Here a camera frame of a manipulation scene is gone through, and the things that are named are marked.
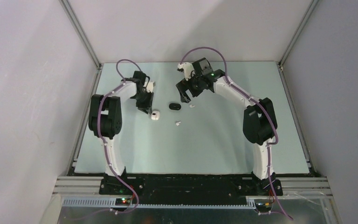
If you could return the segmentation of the white earbud charging case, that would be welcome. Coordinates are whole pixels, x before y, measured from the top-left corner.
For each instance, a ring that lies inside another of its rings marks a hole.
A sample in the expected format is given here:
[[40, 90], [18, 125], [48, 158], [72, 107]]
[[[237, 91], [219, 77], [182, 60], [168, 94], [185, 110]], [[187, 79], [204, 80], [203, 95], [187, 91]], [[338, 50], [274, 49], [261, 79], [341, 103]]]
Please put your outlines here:
[[160, 112], [158, 110], [154, 110], [151, 112], [151, 119], [152, 120], [159, 120], [160, 119]]

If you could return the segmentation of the black earbud charging case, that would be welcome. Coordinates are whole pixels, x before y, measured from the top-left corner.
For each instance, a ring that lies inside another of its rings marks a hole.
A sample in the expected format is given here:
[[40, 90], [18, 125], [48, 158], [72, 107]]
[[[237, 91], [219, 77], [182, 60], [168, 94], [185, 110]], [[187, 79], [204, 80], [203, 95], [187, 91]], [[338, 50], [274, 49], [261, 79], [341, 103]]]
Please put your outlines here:
[[179, 111], [181, 109], [181, 104], [179, 103], [170, 103], [169, 109], [174, 111]]

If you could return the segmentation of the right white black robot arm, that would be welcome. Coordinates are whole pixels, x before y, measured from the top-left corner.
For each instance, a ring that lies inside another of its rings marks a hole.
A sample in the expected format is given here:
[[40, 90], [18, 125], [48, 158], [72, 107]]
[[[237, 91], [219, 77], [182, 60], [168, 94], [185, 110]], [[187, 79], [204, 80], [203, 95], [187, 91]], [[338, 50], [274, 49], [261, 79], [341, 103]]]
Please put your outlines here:
[[213, 70], [210, 62], [202, 58], [193, 63], [179, 63], [177, 70], [184, 78], [176, 84], [180, 101], [190, 103], [191, 98], [209, 90], [239, 105], [243, 110], [243, 134], [254, 145], [253, 191], [264, 195], [273, 182], [270, 147], [278, 142], [277, 121], [272, 101], [249, 94], [222, 70]]

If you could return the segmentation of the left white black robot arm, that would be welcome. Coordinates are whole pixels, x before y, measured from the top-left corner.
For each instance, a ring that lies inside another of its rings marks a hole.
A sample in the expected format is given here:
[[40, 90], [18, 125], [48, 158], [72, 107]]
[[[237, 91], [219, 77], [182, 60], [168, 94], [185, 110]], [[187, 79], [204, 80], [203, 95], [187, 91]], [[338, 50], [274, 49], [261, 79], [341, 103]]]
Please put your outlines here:
[[122, 103], [133, 99], [139, 111], [151, 115], [154, 86], [148, 75], [135, 71], [132, 77], [124, 78], [109, 93], [94, 94], [91, 97], [88, 126], [102, 142], [106, 160], [105, 173], [115, 177], [110, 187], [117, 194], [124, 194], [129, 188], [129, 182], [120, 177], [125, 172], [118, 140], [123, 126]]

